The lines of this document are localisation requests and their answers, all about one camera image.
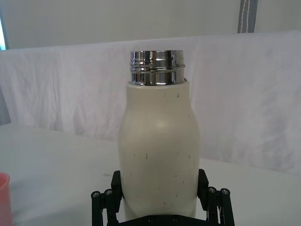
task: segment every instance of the cream insulated bottle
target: cream insulated bottle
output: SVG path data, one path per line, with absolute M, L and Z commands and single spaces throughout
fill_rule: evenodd
M 200 135 L 184 67 L 181 50 L 132 52 L 118 140 L 126 220 L 195 216 Z

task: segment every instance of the screw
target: screw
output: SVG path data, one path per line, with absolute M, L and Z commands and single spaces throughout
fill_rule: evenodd
M 154 222 L 154 217 L 149 217 L 148 222 L 150 223 Z
M 105 191 L 105 194 L 106 194 L 106 195 L 112 194 L 112 190 L 107 190 L 107 191 Z
M 92 194 L 92 197 L 93 198 L 96 198 L 96 197 L 98 197 L 99 196 L 99 193 L 98 192 L 94 192 L 93 194 Z
M 229 190 L 227 190 L 227 189 L 222 189 L 222 193 L 224 193 L 224 194 L 229 194 L 230 192 L 229 192 Z
M 209 192 L 211 192 L 211 193 L 215 193 L 215 189 L 214 189 L 213 187 L 210 187 L 208 190 L 209 190 Z
M 178 222 L 179 221 L 179 218 L 177 216 L 174 216 L 173 217 L 173 222 Z

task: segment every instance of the pink cup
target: pink cup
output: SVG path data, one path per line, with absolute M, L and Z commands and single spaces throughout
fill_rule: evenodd
M 9 197 L 9 175 L 0 172 L 0 226 L 12 226 Z

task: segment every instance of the white fabric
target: white fabric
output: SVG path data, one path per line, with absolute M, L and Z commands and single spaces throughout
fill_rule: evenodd
M 182 49 L 202 157 L 301 175 L 301 32 L 0 53 L 12 122 L 116 140 L 130 51 Z

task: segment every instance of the bottle body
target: bottle body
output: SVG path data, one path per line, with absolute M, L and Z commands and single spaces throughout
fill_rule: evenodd
M 189 83 L 127 87 L 119 130 L 126 220 L 195 216 L 200 138 Z

